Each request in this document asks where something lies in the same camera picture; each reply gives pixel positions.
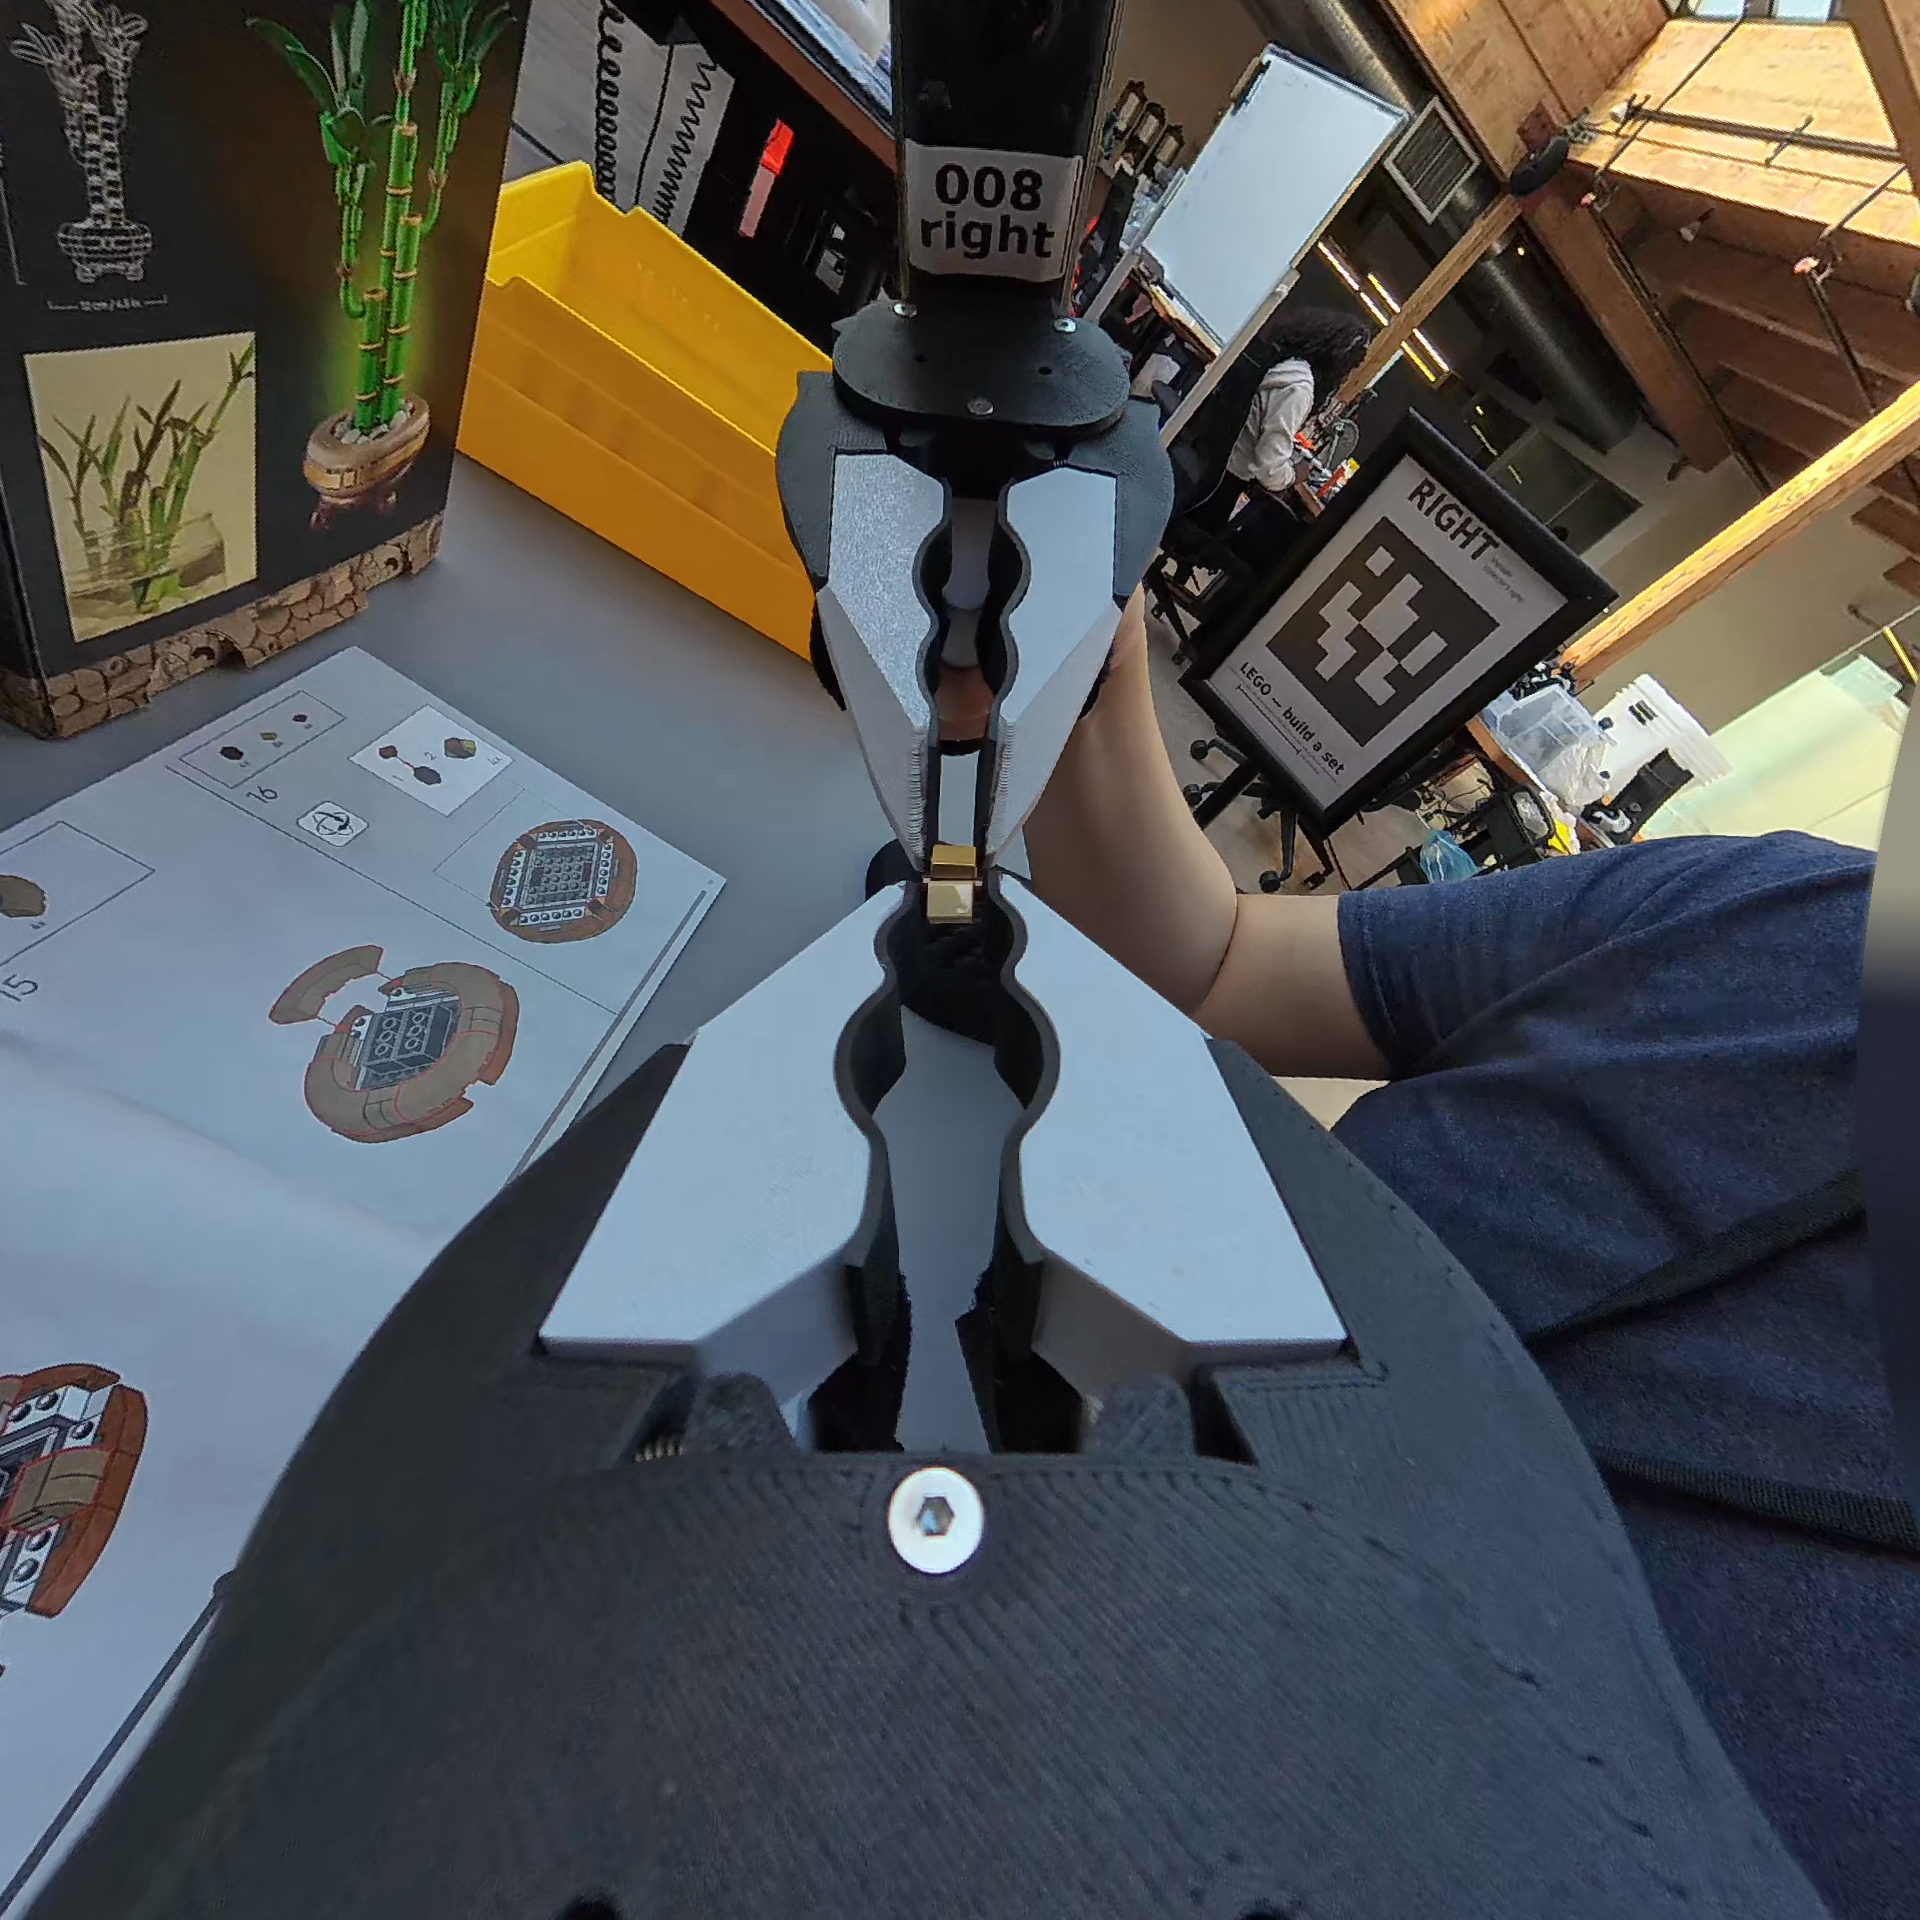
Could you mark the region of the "rolling whiteboard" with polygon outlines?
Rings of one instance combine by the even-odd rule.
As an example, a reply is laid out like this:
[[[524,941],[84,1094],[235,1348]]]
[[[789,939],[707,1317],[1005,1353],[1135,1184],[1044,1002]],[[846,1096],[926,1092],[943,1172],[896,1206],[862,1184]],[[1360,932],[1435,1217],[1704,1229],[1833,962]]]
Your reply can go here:
[[[1209,356],[1255,328],[1409,111],[1266,46],[1141,242]]]

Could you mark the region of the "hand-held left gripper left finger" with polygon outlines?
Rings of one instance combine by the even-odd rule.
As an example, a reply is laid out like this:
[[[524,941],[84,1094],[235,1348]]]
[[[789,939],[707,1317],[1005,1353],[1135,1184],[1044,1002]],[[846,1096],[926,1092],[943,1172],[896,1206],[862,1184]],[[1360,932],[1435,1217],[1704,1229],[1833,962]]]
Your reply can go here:
[[[907,1066],[907,885],[703,1024],[541,1323],[550,1357],[748,1376],[815,1444],[893,1444],[910,1307],[876,1123]]]

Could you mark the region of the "framed marker sign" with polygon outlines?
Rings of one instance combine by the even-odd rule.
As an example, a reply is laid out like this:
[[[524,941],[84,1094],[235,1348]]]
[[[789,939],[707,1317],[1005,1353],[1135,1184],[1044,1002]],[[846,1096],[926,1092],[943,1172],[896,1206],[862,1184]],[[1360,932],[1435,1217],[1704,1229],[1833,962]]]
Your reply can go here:
[[[1197,816],[1269,782],[1297,825],[1345,825],[1614,598],[1406,414],[1188,666],[1183,688],[1241,758]]]

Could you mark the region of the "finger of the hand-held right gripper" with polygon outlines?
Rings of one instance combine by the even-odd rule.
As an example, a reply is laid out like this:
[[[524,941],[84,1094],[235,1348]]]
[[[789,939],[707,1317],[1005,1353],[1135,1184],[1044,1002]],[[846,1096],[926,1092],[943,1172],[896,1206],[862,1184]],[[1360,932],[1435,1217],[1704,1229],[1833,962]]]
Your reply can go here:
[[[825,651],[876,798],[914,867],[939,824],[939,719],[929,666],[939,608],[924,563],[948,531],[946,487],[886,451],[833,458]]]
[[[989,550],[981,655],[1000,685],[980,748],[989,865],[1039,802],[1116,636],[1116,480],[1070,466],[1004,490]]]

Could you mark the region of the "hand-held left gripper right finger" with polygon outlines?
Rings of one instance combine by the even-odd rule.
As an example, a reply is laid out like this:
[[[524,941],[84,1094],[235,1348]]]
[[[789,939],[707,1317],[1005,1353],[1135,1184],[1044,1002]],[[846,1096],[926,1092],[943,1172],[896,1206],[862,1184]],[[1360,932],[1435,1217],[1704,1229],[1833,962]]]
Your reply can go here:
[[[1331,1303],[1202,1031],[1016,877],[980,906],[1016,1113],[974,1288],[989,1444],[1074,1444],[1135,1378],[1335,1355]]]

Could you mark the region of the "black textured pad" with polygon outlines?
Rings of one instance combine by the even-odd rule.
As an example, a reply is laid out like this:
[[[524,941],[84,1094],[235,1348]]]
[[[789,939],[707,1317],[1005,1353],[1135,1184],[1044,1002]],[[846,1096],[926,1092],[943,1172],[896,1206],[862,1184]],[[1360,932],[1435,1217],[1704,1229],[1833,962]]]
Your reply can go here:
[[[917,908],[903,908],[883,919],[877,950],[909,1013],[972,1044],[992,1044],[1023,1074],[1036,1076],[1041,1031],[1002,978],[1013,952],[1004,894],[1014,880],[1023,877],[997,869],[966,925],[929,925]]]

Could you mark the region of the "person's right forearm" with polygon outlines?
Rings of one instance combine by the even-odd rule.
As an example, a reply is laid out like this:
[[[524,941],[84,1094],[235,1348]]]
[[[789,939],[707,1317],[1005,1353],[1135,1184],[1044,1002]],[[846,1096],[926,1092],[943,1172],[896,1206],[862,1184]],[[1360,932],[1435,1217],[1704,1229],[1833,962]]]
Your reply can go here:
[[[1159,733],[1138,591],[1021,842],[1035,894],[1209,1037],[1276,1079],[1387,1079],[1337,901],[1243,897],[1197,825]]]

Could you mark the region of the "lego instruction booklet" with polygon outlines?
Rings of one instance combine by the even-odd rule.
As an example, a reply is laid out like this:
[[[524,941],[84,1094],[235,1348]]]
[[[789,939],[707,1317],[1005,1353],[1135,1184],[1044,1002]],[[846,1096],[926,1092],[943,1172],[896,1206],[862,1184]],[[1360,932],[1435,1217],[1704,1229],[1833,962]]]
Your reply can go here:
[[[3,1916],[722,880],[362,651],[3,831]]]

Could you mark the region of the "person in blue shirt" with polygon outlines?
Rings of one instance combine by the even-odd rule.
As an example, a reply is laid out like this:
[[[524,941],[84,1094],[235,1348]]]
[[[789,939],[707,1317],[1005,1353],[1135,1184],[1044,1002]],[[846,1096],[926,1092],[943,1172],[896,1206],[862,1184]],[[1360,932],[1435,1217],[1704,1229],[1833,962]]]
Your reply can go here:
[[[1337,1140],[1515,1332],[1835,1916],[1916,1916],[1916,1515],[1857,1191],[1872,856],[1663,838],[1343,897]]]

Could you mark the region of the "black bamboo lego set box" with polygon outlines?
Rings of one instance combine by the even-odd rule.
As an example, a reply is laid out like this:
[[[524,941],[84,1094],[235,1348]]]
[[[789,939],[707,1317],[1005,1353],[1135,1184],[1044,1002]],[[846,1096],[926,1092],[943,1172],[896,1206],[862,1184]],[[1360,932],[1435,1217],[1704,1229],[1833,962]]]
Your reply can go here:
[[[1,714],[87,733],[438,554],[530,6],[1,7]]]

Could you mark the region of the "yellow plastic bin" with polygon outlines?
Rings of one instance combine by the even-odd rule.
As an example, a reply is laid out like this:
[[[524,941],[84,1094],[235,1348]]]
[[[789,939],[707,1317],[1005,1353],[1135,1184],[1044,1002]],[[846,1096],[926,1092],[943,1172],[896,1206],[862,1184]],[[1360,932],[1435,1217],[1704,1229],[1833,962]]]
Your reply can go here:
[[[826,358],[583,165],[499,188],[457,448],[796,657],[774,451]]]

